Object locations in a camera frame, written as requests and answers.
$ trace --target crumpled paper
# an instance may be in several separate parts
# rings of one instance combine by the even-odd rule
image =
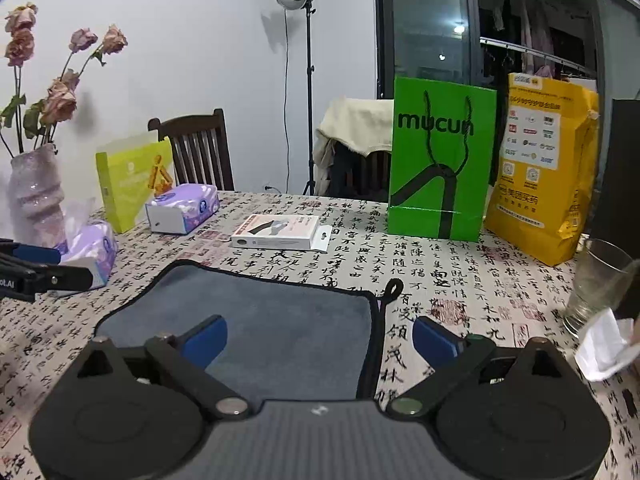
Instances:
[[[580,346],[575,362],[591,382],[603,381],[629,366],[640,355],[640,343],[632,345],[633,319],[616,320],[610,308],[592,317],[578,333]]]

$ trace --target drinking glass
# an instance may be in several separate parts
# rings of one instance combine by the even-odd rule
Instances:
[[[564,311],[564,326],[572,336],[578,337],[578,330],[601,310],[618,307],[633,281],[637,268],[633,263],[625,251],[604,240],[585,242]]]

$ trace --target light stand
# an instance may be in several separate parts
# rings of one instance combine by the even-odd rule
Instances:
[[[309,196],[316,193],[316,181],[314,180],[314,118],[313,103],[311,91],[311,76],[316,69],[311,64],[311,15],[316,12],[312,7],[313,0],[276,0],[281,6],[287,10],[305,9],[306,12],[306,113],[308,119],[308,142],[309,142],[309,180],[306,181],[305,190],[302,194],[309,191]]]
[[[311,75],[316,69],[311,64],[311,15],[316,12],[311,7],[311,0],[308,0],[305,4],[306,10],[306,113],[308,117],[309,126],[309,180],[306,183],[305,190],[302,192],[306,194],[306,190],[309,190],[309,196],[316,193],[316,181],[314,180],[314,126],[313,126],[313,104],[311,99]]]

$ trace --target purple tissue box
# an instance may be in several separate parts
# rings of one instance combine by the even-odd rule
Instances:
[[[145,207],[153,232],[187,234],[220,209],[220,200],[216,186],[180,184]]]
[[[86,267],[94,276],[93,288],[105,286],[118,252],[118,243],[111,224],[96,222],[85,225],[73,241],[69,250],[62,255],[60,265]],[[52,291],[56,296],[75,294],[73,290]]]

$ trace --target cardboard box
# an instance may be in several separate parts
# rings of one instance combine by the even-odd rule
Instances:
[[[310,215],[251,215],[231,235],[233,247],[326,252],[331,225]]]

